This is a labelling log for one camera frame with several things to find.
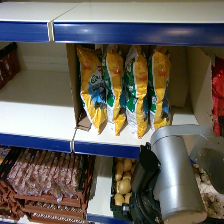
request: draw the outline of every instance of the brown packaged food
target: brown packaged food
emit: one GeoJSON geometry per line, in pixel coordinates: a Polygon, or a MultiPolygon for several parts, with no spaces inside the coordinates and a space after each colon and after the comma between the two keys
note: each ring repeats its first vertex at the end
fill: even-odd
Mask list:
{"type": "Polygon", "coordinates": [[[65,153],[61,153],[61,157],[59,158],[59,161],[58,161],[58,166],[56,168],[56,171],[55,171],[55,175],[54,175],[54,181],[51,185],[51,189],[50,189],[50,193],[52,194],[52,196],[58,201],[60,202],[63,198],[63,194],[61,192],[61,189],[59,187],[59,174],[60,174],[60,170],[61,170],[61,167],[62,167],[62,164],[64,162],[64,158],[65,158],[65,153]]]}
{"type": "Polygon", "coordinates": [[[29,152],[29,149],[27,149],[24,153],[21,152],[18,159],[16,160],[14,166],[10,170],[8,177],[7,177],[7,181],[11,186],[12,186],[13,180],[15,179],[15,177],[19,171],[19,168],[21,167],[22,163],[24,162],[28,152],[29,152]]]}
{"type": "Polygon", "coordinates": [[[71,188],[72,188],[73,196],[76,196],[76,193],[78,190],[79,181],[80,181],[82,168],[83,168],[83,156],[80,155],[78,160],[79,160],[79,163],[74,165],[72,181],[71,181],[71,188]]]}
{"type": "Polygon", "coordinates": [[[40,182],[41,182],[41,178],[42,178],[42,175],[43,175],[43,172],[44,172],[44,168],[45,166],[47,166],[47,163],[50,159],[50,156],[51,156],[52,152],[51,151],[48,151],[42,164],[40,165],[40,168],[38,170],[38,178],[37,178],[37,182],[38,184],[40,185],[40,182]]]}
{"type": "Polygon", "coordinates": [[[74,162],[75,162],[75,154],[72,153],[69,161],[68,171],[65,177],[65,187],[63,192],[65,197],[67,198],[72,198],[73,196],[72,192],[70,191],[69,185],[71,185],[74,162]]]}
{"type": "Polygon", "coordinates": [[[66,174],[68,172],[68,166],[69,166],[69,161],[70,161],[70,154],[67,153],[66,156],[65,156],[65,160],[64,160],[64,163],[63,163],[63,166],[61,167],[61,172],[59,174],[59,187],[61,188],[61,192],[62,194],[65,195],[65,181],[66,181],[66,174]]]}
{"type": "Polygon", "coordinates": [[[31,159],[29,161],[29,163],[27,164],[27,167],[26,167],[26,173],[21,177],[21,184],[17,187],[17,193],[18,194],[21,194],[23,195],[24,192],[26,192],[26,188],[25,188],[25,183],[26,183],[26,176],[30,170],[30,168],[32,167],[32,163],[33,163],[33,160],[34,160],[34,156],[31,156],[31,159]]]}
{"type": "Polygon", "coordinates": [[[35,158],[31,164],[31,166],[29,167],[29,169],[27,170],[27,173],[26,173],[26,177],[24,178],[24,182],[25,182],[25,186],[23,186],[23,183],[22,183],[22,187],[24,187],[24,191],[23,191],[23,194],[26,195],[27,192],[30,190],[30,179],[32,179],[32,173],[33,173],[33,170],[38,162],[40,158],[40,152],[37,151],[36,155],[35,155],[35,158]]]}
{"type": "Polygon", "coordinates": [[[22,166],[20,167],[15,179],[13,180],[13,188],[14,190],[19,193],[19,188],[21,186],[22,180],[24,175],[26,174],[26,170],[27,170],[27,166],[29,164],[31,160],[31,153],[28,153],[26,159],[24,160],[24,162],[22,163],[22,166]]]}
{"type": "Polygon", "coordinates": [[[49,160],[46,163],[46,166],[44,167],[44,170],[43,170],[43,172],[41,174],[41,177],[40,177],[40,186],[41,186],[43,191],[44,191],[45,186],[46,186],[46,179],[47,179],[48,174],[50,172],[51,165],[52,165],[52,163],[54,161],[54,157],[55,157],[55,152],[52,152],[51,155],[50,155],[49,160]]]}
{"type": "Polygon", "coordinates": [[[54,158],[54,162],[51,166],[51,170],[49,172],[49,175],[46,179],[46,184],[45,184],[45,188],[44,188],[44,193],[47,194],[48,191],[51,189],[51,185],[52,185],[52,182],[54,181],[53,177],[55,175],[55,171],[56,171],[56,168],[57,168],[57,165],[58,165],[58,157],[55,157],[54,158]]]}
{"type": "Polygon", "coordinates": [[[29,195],[38,196],[42,194],[42,189],[40,185],[38,184],[38,171],[40,168],[40,165],[42,164],[45,155],[47,151],[42,151],[41,156],[39,157],[36,166],[34,167],[33,173],[30,177],[30,179],[27,181],[27,184],[29,185],[29,195]]]}

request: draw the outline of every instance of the packaged product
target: packaged product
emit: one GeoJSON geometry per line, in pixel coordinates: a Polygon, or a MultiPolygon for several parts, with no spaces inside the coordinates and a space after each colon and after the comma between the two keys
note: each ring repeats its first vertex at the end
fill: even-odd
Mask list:
{"type": "Polygon", "coordinates": [[[124,60],[118,45],[108,45],[102,61],[103,80],[106,86],[107,118],[116,136],[126,120],[123,66],[124,60]]]}
{"type": "Polygon", "coordinates": [[[166,47],[154,50],[149,58],[148,99],[152,131],[170,124],[168,83],[171,62],[166,47]]]}
{"type": "Polygon", "coordinates": [[[76,50],[80,62],[80,96],[83,108],[100,133],[100,125],[107,119],[101,49],[91,50],[78,45],[76,50]]]}
{"type": "Polygon", "coordinates": [[[212,66],[213,130],[217,136],[224,137],[224,74],[223,70],[219,68],[212,66]]]}
{"type": "Polygon", "coordinates": [[[131,46],[125,62],[126,115],[132,132],[141,138],[148,125],[147,60],[141,46],[131,46]]]}

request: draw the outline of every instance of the chips bag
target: chips bag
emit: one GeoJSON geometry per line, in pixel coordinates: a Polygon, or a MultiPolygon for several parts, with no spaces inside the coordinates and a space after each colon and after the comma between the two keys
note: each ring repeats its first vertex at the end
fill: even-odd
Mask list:
{"type": "Polygon", "coordinates": [[[90,122],[100,132],[100,125],[107,119],[105,86],[102,79],[101,49],[76,47],[80,62],[80,96],[90,122]]]}
{"type": "Polygon", "coordinates": [[[170,124],[168,83],[171,63],[166,47],[156,49],[149,59],[148,99],[153,131],[170,124]]]}
{"type": "Polygon", "coordinates": [[[126,114],[132,132],[141,138],[148,124],[147,60],[141,46],[131,46],[125,62],[126,114]]]}
{"type": "Polygon", "coordinates": [[[107,118],[116,136],[126,120],[123,63],[118,45],[108,45],[102,62],[103,79],[106,85],[107,118]]]}

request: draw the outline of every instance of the gray metal object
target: gray metal object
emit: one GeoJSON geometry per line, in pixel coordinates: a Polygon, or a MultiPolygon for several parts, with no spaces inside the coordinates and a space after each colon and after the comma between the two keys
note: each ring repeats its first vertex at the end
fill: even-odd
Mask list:
{"type": "Polygon", "coordinates": [[[190,158],[205,170],[213,187],[224,194],[224,138],[198,136],[190,158]]]}
{"type": "Polygon", "coordinates": [[[207,216],[186,150],[186,135],[192,136],[194,141],[190,158],[208,172],[216,190],[224,191],[223,138],[216,137],[206,126],[181,125],[158,129],[151,137],[152,151],[161,162],[154,197],[160,201],[165,223],[198,223],[207,216]]]}

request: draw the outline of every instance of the red package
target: red package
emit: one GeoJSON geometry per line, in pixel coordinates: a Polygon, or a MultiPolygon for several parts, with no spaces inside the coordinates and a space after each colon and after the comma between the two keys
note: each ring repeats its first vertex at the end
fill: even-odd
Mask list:
{"type": "Polygon", "coordinates": [[[224,59],[216,56],[215,57],[215,67],[220,70],[224,70],[224,59]]]}
{"type": "Polygon", "coordinates": [[[223,70],[214,66],[212,66],[212,99],[213,130],[217,136],[224,136],[224,74],[223,70]]]}
{"type": "Polygon", "coordinates": [[[17,45],[11,43],[0,50],[0,89],[20,71],[17,45]]]}

